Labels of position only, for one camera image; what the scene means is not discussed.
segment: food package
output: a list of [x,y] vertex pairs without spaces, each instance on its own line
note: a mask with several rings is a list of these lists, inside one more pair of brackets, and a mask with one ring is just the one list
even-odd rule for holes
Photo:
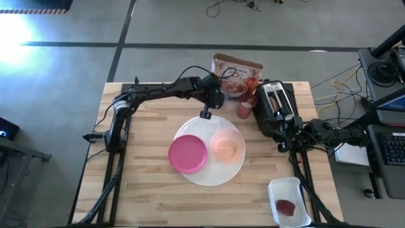
[[217,76],[223,77],[223,92],[230,98],[239,98],[245,92],[253,92],[256,89],[263,65],[216,53],[213,58],[212,71]]

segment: red food item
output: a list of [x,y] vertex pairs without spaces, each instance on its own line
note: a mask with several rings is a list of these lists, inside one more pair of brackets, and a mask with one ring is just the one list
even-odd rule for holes
[[277,200],[276,202],[276,209],[283,215],[294,216],[294,210],[296,209],[296,205],[288,200],[280,199]]

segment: wooden table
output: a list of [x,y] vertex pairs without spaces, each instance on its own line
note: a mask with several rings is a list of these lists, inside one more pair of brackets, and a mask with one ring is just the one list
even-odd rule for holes
[[[317,118],[309,83],[293,82],[293,85],[302,119]],[[122,83],[106,83],[98,120],[120,93],[121,86]],[[194,99],[165,98],[145,102],[132,116],[116,225],[276,225],[267,185],[273,179],[294,176],[292,165],[288,153],[279,153],[276,143],[262,135],[254,115],[245,120],[237,116],[236,102],[227,101],[220,110],[211,111],[232,122],[246,141],[246,157],[240,172],[228,183],[203,187],[189,182],[171,168],[167,151],[174,135],[186,121],[198,116],[202,107],[203,104]],[[109,128],[112,114],[113,111],[108,112],[97,131]],[[103,148],[103,142],[93,144],[89,156]],[[308,157],[316,193],[335,217],[342,220],[326,153],[314,150]],[[107,160],[108,154],[103,152],[86,164],[74,222],[82,219],[98,199]],[[105,219],[109,216],[110,195]],[[308,195],[305,199],[311,215]]]

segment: concrete floor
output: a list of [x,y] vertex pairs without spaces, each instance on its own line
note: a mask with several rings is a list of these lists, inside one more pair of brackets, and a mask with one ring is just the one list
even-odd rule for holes
[[[117,43],[130,2],[76,0],[66,15],[0,15],[4,32],[0,36],[0,91],[7,98],[0,99],[0,116],[21,127],[19,142],[53,154],[50,163],[32,163],[15,200],[13,210],[27,219],[28,227],[66,225],[68,221],[89,146],[82,134],[92,129],[116,53],[115,47],[86,46]],[[138,0],[123,40],[288,46],[289,50],[294,46],[360,48],[378,45],[405,22],[400,0],[286,0],[284,4],[262,0],[261,12],[227,1],[217,18],[208,18],[205,9],[213,3]],[[13,46],[22,41],[45,41],[51,47]],[[80,42],[75,45],[82,47],[58,47],[66,45],[59,42]],[[144,82],[171,81],[190,65],[210,68],[217,52],[263,63],[263,78],[306,80],[311,85],[358,63],[355,52],[124,48],[115,62],[113,81],[128,82],[135,76]],[[359,81],[364,90],[361,71]],[[359,89],[354,79],[347,85]],[[336,92],[326,82],[313,89],[313,97],[317,103],[328,102]],[[342,102],[342,116],[350,115],[353,106],[350,99]],[[353,117],[362,113],[357,108]],[[336,117],[335,108],[320,117]],[[368,170],[330,163],[346,222],[402,227],[405,201],[386,195],[381,200],[365,198],[361,190],[370,187]]]

